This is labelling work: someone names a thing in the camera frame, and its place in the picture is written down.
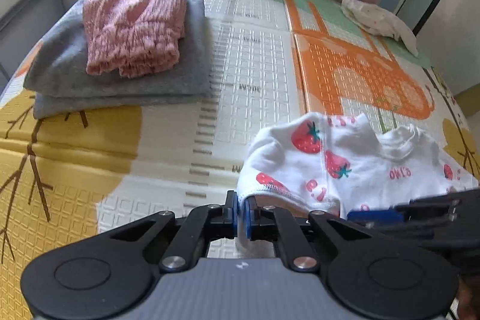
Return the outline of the person's right hand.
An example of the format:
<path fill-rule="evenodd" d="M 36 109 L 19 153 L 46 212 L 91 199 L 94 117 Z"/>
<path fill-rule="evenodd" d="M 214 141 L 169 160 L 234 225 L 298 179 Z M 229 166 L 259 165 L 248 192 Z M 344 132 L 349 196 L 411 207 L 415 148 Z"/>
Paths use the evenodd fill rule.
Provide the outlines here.
<path fill-rule="evenodd" d="M 479 320 L 479 276 L 460 280 L 457 313 L 460 320 Z"/>

